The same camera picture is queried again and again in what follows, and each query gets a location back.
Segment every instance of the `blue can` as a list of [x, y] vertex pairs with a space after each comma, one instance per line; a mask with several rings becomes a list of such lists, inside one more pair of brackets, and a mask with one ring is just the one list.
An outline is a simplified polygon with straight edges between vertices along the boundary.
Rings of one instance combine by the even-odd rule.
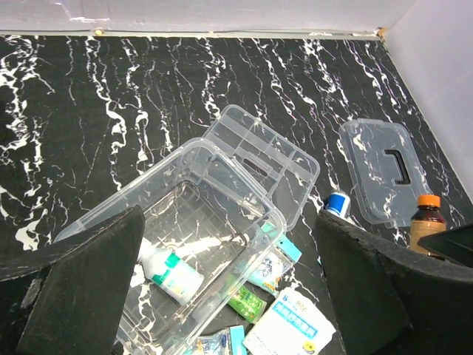
[[343, 191], [333, 191], [328, 197], [326, 210], [335, 216], [345, 218], [350, 210], [350, 196]]

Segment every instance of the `brown bottle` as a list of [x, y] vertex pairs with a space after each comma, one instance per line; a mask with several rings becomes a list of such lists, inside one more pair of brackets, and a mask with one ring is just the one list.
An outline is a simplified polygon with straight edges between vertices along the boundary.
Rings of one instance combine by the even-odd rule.
[[422, 254], [436, 257], [418, 245], [419, 239], [427, 235], [446, 230], [446, 221], [440, 213], [440, 197], [421, 195], [418, 198], [419, 210], [411, 218], [411, 249]]

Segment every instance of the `black marble surface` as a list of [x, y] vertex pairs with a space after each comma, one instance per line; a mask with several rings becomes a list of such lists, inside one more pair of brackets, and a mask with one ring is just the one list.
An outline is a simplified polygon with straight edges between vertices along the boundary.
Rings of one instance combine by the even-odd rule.
[[[201, 136], [237, 104], [315, 157], [321, 174], [288, 237], [302, 250], [284, 285], [334, 324], [310, 235], [334, 187], [354, 224], [400, 245], [407, 229], [365, 221], [338, 137], [354, 118], [404, 125], [450, 227], [473, 207], [380, 41], [0, 37], [0, 262], [65, 226]], [[271, 298], [259, 292], [268, 301]], [[244, 324], [224, 309], [208, 331]], [[343, 354], [339, 332], [322, 354]]]

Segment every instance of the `white bottle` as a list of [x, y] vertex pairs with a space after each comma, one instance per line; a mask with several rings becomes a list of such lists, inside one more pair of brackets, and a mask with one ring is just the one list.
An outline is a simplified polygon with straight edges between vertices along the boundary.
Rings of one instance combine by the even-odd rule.
[[204, 280], [171, 249], [155, 248], [149, 240], [141, 241], [138, 261], [145, 276], [162, 288], [169, 296], [185, 305], [197, 292]]

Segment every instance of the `white wall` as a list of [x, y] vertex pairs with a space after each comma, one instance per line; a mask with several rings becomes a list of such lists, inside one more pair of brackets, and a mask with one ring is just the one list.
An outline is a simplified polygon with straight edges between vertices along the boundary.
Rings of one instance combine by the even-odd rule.
[[415, 0], [1, 0], [0, 30], [374, 31]]
[[387, 47], [473, 199], [473, 1], [417, 0]]

